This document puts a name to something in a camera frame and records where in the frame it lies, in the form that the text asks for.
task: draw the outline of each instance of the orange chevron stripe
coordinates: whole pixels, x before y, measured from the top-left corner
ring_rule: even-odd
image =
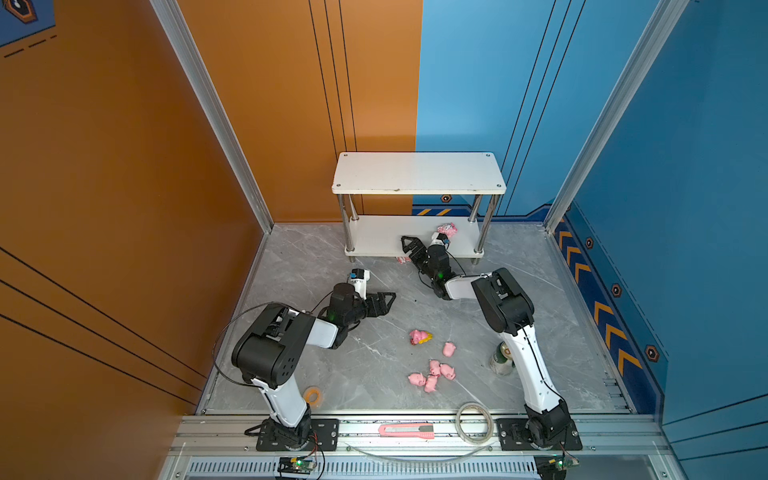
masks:
[[[571,232],[566,232],[566,231],[560,232],[560,250],[563,250],[563,237],[573,238],[573,235],[571,234]]]
[[[609,350],[611,349],[611,334],[612,333],[614,335],[620,336],[621,338],[623,338],[625,340],[627,339],[627,336],[624,335],[624,332],[622,332],[621,330],[619,330],[615,326],[606,324],[605,325],[605,345],[608,347]]]
[[[568,266],[571,266],[571,253],[581,253],[581,250],[576,247],[568,247],[565,249],[565,251],[568,252],[568,257],[566,258],[565,262],[568,264]]]
[[[621,376],[624,376],[624,360],[629,360],[631,363],[633,363],[638,369],[642,369],[643,366],[640,364],[640,360],[634,358],[629,353],[626,353],[622,349],[619,349],[619,373]]]
[[[589,267],[589,265],[584,265],[583,263],[578,263],[577,262],[576,263],[576,274],[575,274],[576,283],[578,283],[578,273],[579,273],[579,270],[584,270],[585,272],[591,272],[592,271],[592,269]]]
[[[600,325],[600,320],[598,319],[598,316],[600,315],[600,311],[610,313],[611,315],[615,315],[614,311],[608,306],[604,305],[600,302],[594,303],[594,323],[595,325]]]

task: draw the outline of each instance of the marble floor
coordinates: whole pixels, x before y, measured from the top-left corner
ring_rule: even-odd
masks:
[[[572,412],[620,412],[607,386],[613,379],[601,348],[591,332],[591,319],[573,306],[567,294],[564,267],[543,227],[533,223],[495,223],[485,245],[485,257],[473,266],[459,259],[467,273],[506,267],[535,305],[538,342],[556,388]],[[419,281],[411,263],[392,258],[344,255],[340,223],[277,224],[266,241],[263,257],[247,294],[246,307],[280,301],[311,309],[335,283],[344,282],[353,267],[371,270],[368,291],[393,291],[397,299],[387,316],[365,319],[337,350],[309,346],[296,369],[300,390],[319,386],[323,403],[314,412],[337,410],[430,409],[454,410],[476,401],[489,409],[524,412],[523,390],[516,373],[497,376],[488,366],[498,335],[485,322],[475,300],[439,299]],[[453,263],[454,270],[460,269]],[[234,343],[255,314],[247,314],[232,328],[219,355],[224,372],[240,380],[230,361]],[[408,332],[425,329],[435,337],[411,346]],[[444,342],[458,348],[451,359],[442,355]],[[430,359],[453,366],[456,379],[441,378],[437,391],[408,383],[412,372],[428,372]],[[207,413],[265,412],[257,390],[237,386],[218,376],[203,400]]]

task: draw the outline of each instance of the white cable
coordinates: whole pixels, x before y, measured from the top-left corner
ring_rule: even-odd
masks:
[[[485,417],[485,421],[488,423],[488,431],[485,433],[485,436],[482,439],[479,439],[479,440],[473,439],[472,437],[464,433],[464,430],[462,430],[462,413],[464,413],[466,409],[475,409]],[[493,437],[493,418],[491,418],[491,413],[479,403],[474,403],[474,402],[465,403],[460,409],[458,409],[458,412],[456,413],[455,424],[456,424],[456,432],[458,433],[458,436],[461,437],[462,440],[464,440],[469,444],[482,445]]]
[[[478,447],[474,450],[472,450],[470,453],[465,453],[464,455],[460,457],[451,457],[451,458],[445,458],[443,460],[430,460],[427,458],[412,458],[412,459],[405,459],[405,458],[395,458],[395,457],[386,457],[384,455],[377,455],[375,453],[366,452],[365,450],[360,450],[357,447],[354,447],[350,444],[347,444],[349,448],[352,450],[355,450],[356,452],[360,452],[363,455],[374,458],[375,460],[379,460],[380,462],[392,462],[392,463],[403,463],[403,464],[409,464],[409,463],[440,463],[440,464],[446,464],[450,465],[452,463],[459,463],[463,460],[466,460],[469,457],[472,457],[474,455],[477,455],[478,452],[481,450],[485,450],[485,447]]]

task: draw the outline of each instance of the white shelf top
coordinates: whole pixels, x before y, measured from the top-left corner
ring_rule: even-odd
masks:
[[[478,223],[469,223],[467,217],[360,215],[349,222],[355,251],[348,257],[405,257],[400,237],[418,237],[429,245],[432,234],[444,223],[453,222],[458,232],[451,238],[449,252],[457,258],[480,258],[475,246],[480,237]]]
[[[489,152],[342,152],[335,194],[502,195],[507,190]]]

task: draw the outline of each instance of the orange tape roll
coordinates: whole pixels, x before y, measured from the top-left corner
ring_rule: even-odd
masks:
[[[323,393],[320,392],[320,389],[316,386],[310,386],[308,389],[304,390],[303,397],[304,401],[310,404],[310,408],[315,408],[323,402]]]

